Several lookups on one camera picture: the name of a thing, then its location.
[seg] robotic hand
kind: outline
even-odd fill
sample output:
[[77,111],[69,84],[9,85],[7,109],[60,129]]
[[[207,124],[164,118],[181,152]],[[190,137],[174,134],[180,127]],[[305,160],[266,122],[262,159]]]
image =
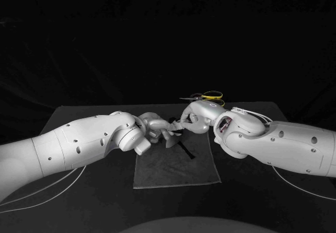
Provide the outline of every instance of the robotic hand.
[[135,117],[116,111],[74,120],[37,137],[0,145],[0,202],[27,183],[90,164],[116,148],[133,149],[141,155],[159,134],[170,140],[172,133],[167,130],[175,128],[155,113]]
[[178,129],[204,133],[213,126],[214,142],[234,158],[250,155],[288,171],[336,177],[336,132],[282,121],[263,124],[249,113],[197,100],[181,113]]

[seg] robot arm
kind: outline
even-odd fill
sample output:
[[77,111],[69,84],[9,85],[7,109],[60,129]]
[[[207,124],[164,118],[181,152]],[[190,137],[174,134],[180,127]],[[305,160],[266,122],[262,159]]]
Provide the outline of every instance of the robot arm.
[[[214,142],[234,158],[250,155],[263,164],[288,171],[336,177],[336,132],[281,121],[262,124],[243,109],[227,111],[201,100],[190,103],[181,119],[187,114],[206,118],[200,128],[213,126]],[[180,123],[180,127],[198,133],[195,123]]]
[[37,137],[1,145],[0,202],[27,183],[90,164],[116,148],[133,149],[141,155],[149,148],[145,136],[152,143],[159,133],[168,140],[165,127],[154,113],[135,117],[116,111],[74,120]]

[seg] gray cloth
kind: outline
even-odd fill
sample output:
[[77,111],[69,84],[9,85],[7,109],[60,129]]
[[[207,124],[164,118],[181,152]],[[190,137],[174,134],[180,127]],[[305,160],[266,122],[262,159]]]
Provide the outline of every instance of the gray cloth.
[[170,148],[165,148],[164,140],[151,144],[148,151],[136,155],[133,189],[220,183],[207,133],[184,130],[180,137],[194,158],[178,144]]

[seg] screw hole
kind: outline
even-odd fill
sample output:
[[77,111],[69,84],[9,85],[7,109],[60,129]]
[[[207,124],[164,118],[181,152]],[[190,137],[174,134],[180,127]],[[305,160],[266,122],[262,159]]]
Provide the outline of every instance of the screw hole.
[[312,143],[312,144],[317,143],[317,138],[315,138],[315,137],[311,138],[311,143]]

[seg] dark table surface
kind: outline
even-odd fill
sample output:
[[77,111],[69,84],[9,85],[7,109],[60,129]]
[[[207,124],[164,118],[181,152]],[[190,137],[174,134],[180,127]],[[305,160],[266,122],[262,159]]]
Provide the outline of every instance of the dark table surface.
[[[138,116],[155,112],[164,119],[180,117],[187,104],[60,106],[41,134],[67,122],[123,111]],[[286,121],[272,102],[226,103]],[[152,189],[132,189],[135,152],[113,150],[86,166],[82,176],[51,201],[25,210],[0,214],[0,232],[116,233],[146,221],[175,216],[210,216],[252,223],[279,233],[334,232],[336,201],[318,198],[289,186],[272,167],[250,156],[230,157],[213,142],[210,148],[221,183]],[[27,199],[0,207],[0,211],[31,206],[53,197],[71,183],[82,168],[53,187]],[[302,189],[336,198],[328,178],[278,169]],[[27,184],[5,200],[28,194],[67,174],[53,174]]]

